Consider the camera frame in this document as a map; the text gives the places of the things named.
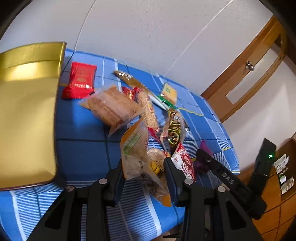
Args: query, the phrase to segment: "table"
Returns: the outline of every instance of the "table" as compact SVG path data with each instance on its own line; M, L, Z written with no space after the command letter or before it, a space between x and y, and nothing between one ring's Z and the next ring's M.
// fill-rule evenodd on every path
M58 168L67 183L76 187L90 185L115 168L120 160L120 139L126 128L108 137L109 128L96 119L91 111L78 105L79 100L62 100L61 92L68 83L72 61L97 66L94 86L115 84L126 86L115 77L114 70L129 72L156 95L162 84L168 82L178 92L177 107L186 119L190 131L183 143L193 158L201 140L214 152L213 157L229 170L239 173L239 162L233 145L211 107L200 96L163 76L120 64L114 59L67 49L63 72L58 87L55 139ZM155 106L162 129L167 113ZM149 147L161 146L149 140ZM219 180L211 173L197 176L200 185L216 187ZM60 194L61 188L44 186L0 192L0 217L4 230L12 241L26 240L42 215ZM151 240L182 222L184 208L164 207L134 180L127 181L120 202L108 207L111 240ZM86 205L83 207L81 240L86 235Z

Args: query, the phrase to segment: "blue plaid tablecloth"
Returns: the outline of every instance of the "blue plaid tablecloth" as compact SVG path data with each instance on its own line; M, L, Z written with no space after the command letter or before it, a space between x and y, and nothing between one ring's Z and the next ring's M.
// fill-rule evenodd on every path
M120 139L126 131L126 128L122 128L108 137L109 128L91 111L79 106L78 100L61 99L61 92L69 81L72 61L97 66L95 88L108 84L115 84L119 88L126 86L112 74L114 70L130 73L156 95L160 93L163 83L168 82L177 90L177 107L190 127L183 143L189 155L195 157L201 141L205 140L215 159L233 173L239 173L233 145L219 119L201 96L163 76L120 64L114 59L67 49L58 88L55 136L59 169L65 173L68 184L88 186L105 177L109 169L115 168L120 160ZM157 106L154 108L162 129L167 113ZM149 146L162 149L152 139ZM207 187L216 187L220 183L211 172L198 175L196 179L200 185ZM0 224L11 240L25 241L61 191L60 187L48 184L0 192ZM85 205L81 240L86 238L86 208ZM184 217L183 207L162 206L134 180L126 181L118 205L108 207L107 211L112 241L151 240L182 222Z

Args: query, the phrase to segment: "metal screw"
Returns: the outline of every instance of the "metal screw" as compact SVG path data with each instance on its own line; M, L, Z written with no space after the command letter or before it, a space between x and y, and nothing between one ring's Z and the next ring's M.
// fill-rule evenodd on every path
M184 180L184 182L185 182L185 184L187 184L187 185L191 185L191 184L193 183L193 180L187 178L187 179Z
M108 180L106 179L106 178L101 178L100 180L99 180L99 184L101 184L101 185L104 185L104 184L106 184L108 182Z
M218 186L218 191L219 192L225 192L226 188L224 186Z
M67 192L72 192L74 190L74 186L70 185L66 187Z

